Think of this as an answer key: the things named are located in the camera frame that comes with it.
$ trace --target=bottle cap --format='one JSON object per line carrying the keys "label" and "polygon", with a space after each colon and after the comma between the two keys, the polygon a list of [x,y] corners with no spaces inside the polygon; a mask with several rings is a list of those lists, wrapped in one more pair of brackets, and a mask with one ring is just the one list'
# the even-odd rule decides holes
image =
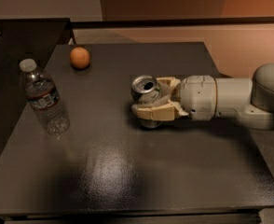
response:
{"label": "bottle cap", "polygon": [[25,59],[20,62],[19,67],[23,72],[32,72],[36,68],[36,62],[33,59]]}

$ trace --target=plastic bottle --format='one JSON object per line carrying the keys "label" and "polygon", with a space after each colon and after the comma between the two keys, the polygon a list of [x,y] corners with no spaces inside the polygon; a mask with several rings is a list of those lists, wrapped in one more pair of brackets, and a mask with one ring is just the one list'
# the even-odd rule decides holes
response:
{"label": "plastic bottle", "polygon": [[52,77],[33,59],[20,62],[25,96],[44,129],[51,135],[66,132],[70,125]]}

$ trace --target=bottle label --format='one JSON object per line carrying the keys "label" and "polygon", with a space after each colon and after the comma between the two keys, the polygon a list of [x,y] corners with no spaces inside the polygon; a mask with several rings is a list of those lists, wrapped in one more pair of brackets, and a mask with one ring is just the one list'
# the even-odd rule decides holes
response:
{"label": "bottle label", "polygon": [[56,89],[38,98],[27,98],[33,109],[42,110],[48,109],[58,103],[60,96]]}

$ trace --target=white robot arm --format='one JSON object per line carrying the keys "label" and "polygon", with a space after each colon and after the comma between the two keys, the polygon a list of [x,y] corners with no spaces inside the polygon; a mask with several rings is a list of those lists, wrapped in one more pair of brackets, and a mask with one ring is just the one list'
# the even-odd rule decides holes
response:
{"label": "white robot arm", "polygon": [[[135,95],[132,110],[145,127],[155,128],[162,121],[187,117],[233,119],[247,128],[274,130],[274,64],[258,68],[253,79],[191,76],[180,81],[173,77],[168,78],[174,80],[171,84],[165,78],[158,78],[155,83],[154,78],[141,77],[132,84]],[[156,96],[157,92],[160,94],[155,100],[150,98],[153,88]],[[136,93],[142,102],[136,100]]]}

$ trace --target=metal can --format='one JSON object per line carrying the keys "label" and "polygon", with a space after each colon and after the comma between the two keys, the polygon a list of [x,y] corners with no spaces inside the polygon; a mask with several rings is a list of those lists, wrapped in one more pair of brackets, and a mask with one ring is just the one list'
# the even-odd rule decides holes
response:
{"label": "metal can", "polygon": [[131,96],[135,104],[151,104],[161,96],[161,87],[154,77],[142,75],[133,80]]}

